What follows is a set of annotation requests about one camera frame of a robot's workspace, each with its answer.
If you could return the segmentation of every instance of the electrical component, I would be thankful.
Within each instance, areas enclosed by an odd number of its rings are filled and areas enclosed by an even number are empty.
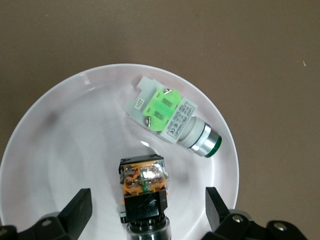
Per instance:
[[[169,143],[179,143],[199,156],[211,157],[219,149],[222,138],[202,119],[193,116],[197,105],[144,76],[137,85],[136,99],[129,99],[124,110],[145,129]]]
[[[145,155],[121,159],[119,165],[125,210],[120,212],[122,223],[128,223],[128,240],[170,240],[164,158]]]

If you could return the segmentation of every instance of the brown table surface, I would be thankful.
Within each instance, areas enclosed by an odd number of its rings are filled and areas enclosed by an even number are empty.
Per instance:
[[[320,236],[319,1],[0,1],[0,155],[47,90],[139,63],[218,107],[237,148],[237,208]]]

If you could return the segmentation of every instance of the green contact block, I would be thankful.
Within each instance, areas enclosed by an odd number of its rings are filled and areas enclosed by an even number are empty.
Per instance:
[[[143,111],[145,117],[151,118],[149,129],[162,132],[181,101],[182,97],[176,89],[158,88]]]

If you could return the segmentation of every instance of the white bowl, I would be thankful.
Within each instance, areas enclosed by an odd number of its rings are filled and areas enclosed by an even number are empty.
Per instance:
[[[176,88],[196,104],[195,115],[222,136],[213,157],[200,157],[160,140],[123,110],[138,95],[142,76]],[[80,240],[125,240],[117,206],[122,203],[120,159],[157,153],[164,157],[173,240],[196,240],[210,231],[205,187],[215,186],[229,208],[236,205],[239,168],[230,130],[216,106],[195,86],[163,69],[114,64],[62,81],[23,116],[0,167],[0,217],[18,231],[61,211],[81,188],[91,188],[93,214]]]

